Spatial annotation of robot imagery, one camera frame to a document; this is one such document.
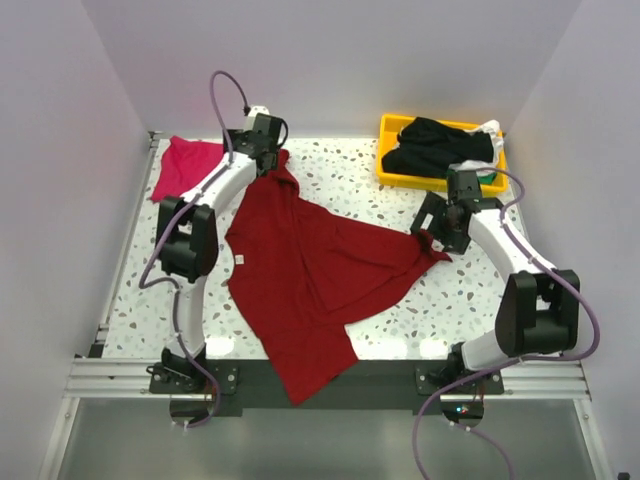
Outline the dark red t shirt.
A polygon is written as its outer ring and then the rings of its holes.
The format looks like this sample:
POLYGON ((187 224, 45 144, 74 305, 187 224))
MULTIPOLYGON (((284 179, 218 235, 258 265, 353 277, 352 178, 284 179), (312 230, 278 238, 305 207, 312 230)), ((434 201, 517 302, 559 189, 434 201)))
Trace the dark red t shirt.
POLYGON ((288 160, 282 152, 279 167, 249 185, 225 239, 231 297, 298 406, 357 363, 346 325, 393 307, 450 257, 426 231, 395 231, 302 199, 288 160))

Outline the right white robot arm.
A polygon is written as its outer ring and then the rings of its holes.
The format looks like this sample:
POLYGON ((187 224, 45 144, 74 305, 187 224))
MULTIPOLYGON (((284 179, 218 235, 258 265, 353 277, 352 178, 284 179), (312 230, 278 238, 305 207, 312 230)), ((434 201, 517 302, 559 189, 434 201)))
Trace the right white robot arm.
POLYGON ((454 345, 438 372, 429 381, 469 392, 481 380, 481 371, 512 358, 553 355, 575 347, 578 339, 580 281, 572 270, 558 270, 538 256, 507 217, 505 205, 486 197, 477 175, 471 171, 450 173, 447 197, 429 192, 411 226, 438 241, 443 251, 464 254, 476 243, 492 261, 505 289, 494 328, 454 345))

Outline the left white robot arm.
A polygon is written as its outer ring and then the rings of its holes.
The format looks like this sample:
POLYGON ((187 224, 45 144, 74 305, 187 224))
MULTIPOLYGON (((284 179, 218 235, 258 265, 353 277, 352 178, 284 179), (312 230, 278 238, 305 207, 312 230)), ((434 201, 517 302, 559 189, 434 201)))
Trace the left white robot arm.
POLYGON ((207 278, 219 256, 217 217, 240 191, 276 169, 288 134, 284 119, 262 108, 250 113, 243 129, 225 133, 222 159, 203 180, 160 202, 149 262, 158 262, 163 276, 151 280, 147 266, 139 282, 142 290, 164 282, 173 288, 170 339, 160 361, 147 369, 154 382, 184 393, 216 390, 207 369, 203 312, 207 278))

